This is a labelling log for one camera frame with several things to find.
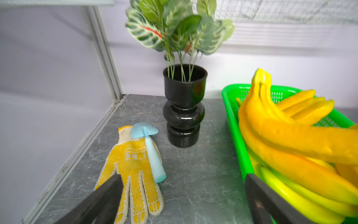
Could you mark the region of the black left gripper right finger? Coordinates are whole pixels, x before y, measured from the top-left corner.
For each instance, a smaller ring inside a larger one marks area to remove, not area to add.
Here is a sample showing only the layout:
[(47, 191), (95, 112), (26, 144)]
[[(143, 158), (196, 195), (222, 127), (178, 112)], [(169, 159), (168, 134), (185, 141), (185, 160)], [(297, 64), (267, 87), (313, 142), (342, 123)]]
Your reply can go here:
[(246, 198), (254, 224), (312, 224), (255, 174), (244, 181)]

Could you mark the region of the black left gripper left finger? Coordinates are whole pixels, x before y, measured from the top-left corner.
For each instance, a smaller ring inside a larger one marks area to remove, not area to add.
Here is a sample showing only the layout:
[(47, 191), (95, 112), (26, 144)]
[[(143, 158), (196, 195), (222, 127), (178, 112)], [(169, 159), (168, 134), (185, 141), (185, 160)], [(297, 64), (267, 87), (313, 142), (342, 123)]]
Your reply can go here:
[(121, 175), (114, 174), (57, 223), (113, 224), (120, 206), (123, 188)]

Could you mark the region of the orange-yellow banana bunch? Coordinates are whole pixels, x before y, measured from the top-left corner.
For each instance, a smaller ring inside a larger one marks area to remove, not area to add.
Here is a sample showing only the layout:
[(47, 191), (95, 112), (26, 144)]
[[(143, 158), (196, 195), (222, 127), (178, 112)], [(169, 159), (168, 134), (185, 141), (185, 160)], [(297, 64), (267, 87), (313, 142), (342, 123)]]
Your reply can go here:
[(303, 187), (341, 203), (357, 205), (358, 188), (311, 158), (334, 164), (358, 164), (358, 132), (300, 124), (272, 102), (272, 77), (257, 69), (240, 106), (240, 132), (249, 148), (271, 168)]

